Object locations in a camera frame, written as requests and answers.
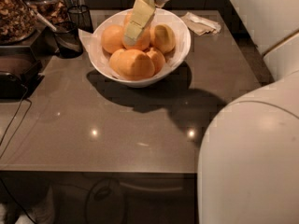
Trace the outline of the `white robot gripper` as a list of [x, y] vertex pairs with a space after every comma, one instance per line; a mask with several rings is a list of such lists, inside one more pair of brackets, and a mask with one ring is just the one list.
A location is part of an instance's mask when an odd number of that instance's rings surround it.
[[168, 1], [170, 0], [135, 0], [131, 17], [124, 27], [124, 43], [128, 46], [135, 45], [151, 23], [156, 7], [163, 7]]

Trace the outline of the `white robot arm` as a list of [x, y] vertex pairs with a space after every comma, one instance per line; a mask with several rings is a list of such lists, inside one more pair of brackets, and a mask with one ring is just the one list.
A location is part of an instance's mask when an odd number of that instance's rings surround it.
[[199, 224], [299, 224], [299, 0], [229, 1], [274, 81], [228, 104], [199, 152]]

